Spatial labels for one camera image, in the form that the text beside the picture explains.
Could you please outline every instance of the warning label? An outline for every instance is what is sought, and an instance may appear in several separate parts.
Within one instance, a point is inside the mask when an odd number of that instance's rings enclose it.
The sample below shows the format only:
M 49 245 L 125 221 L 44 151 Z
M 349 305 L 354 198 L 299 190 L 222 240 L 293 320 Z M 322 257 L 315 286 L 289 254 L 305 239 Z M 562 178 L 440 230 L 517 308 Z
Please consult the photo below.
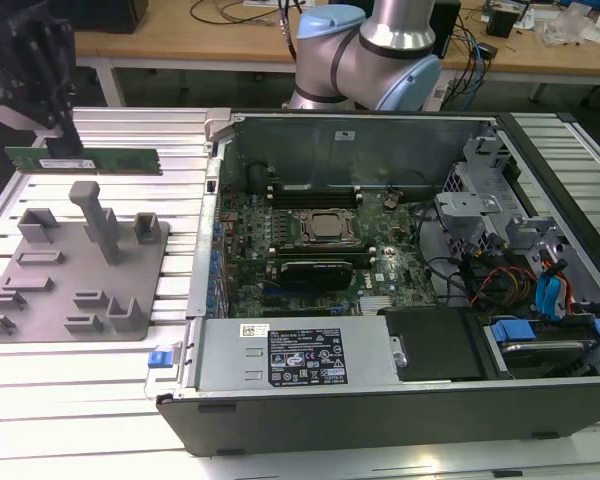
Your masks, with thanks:
M 269 383 L 274 387 L 348 383 L 339 328 L 270 330 L 268 344 Z

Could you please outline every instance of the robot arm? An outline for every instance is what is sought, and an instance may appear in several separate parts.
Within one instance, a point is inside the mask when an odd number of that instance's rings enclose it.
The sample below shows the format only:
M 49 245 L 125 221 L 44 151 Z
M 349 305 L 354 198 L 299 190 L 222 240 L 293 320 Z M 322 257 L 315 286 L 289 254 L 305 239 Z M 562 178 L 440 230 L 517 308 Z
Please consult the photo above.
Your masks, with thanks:
M 47 138 L 52 158 L 76 158 L 82 142 L 69 93 L 75 43 L 46 1 L 0 0 L 0 122 Z
M 431 55 L 432 0 L 376 0 L 373 14 L 348 5 L 304 13 L 296 90 L 289 108 L 416 110 L 440 75 Z

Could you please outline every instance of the cpu socket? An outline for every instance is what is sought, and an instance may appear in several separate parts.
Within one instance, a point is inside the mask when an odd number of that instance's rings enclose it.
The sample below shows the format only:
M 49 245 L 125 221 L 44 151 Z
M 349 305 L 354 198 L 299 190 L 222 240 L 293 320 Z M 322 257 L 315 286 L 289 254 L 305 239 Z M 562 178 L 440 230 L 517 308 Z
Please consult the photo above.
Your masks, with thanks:
M 299 215 L 302 231 L 300 244 L 350 243 L 355 241 L 351 218 L 351 213 L 340 209 L 301 212 Z

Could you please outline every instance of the barcode sticker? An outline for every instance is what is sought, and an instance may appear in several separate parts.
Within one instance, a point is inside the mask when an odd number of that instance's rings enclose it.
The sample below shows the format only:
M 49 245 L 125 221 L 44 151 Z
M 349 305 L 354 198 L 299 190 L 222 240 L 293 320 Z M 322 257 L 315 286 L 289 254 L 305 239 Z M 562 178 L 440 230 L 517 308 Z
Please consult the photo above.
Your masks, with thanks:
M 253 338 L 253 337 L 266 337 L 269 332 L 268 323 L 241 323 L 240 324 L 240 336 Z
M 96 164 L 91 160 L 39 160 L 42 168 L 84 168 L 94 170 Z

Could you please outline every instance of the screw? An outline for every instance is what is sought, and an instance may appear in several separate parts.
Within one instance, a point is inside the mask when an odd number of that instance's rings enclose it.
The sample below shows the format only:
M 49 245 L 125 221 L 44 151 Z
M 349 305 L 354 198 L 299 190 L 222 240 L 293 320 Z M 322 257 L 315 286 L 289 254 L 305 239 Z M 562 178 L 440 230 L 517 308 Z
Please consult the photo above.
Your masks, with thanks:
M 396 362 L 398 368 L 407 366 L 407 356 L 402 352 L 393 352 L 393 361 Z

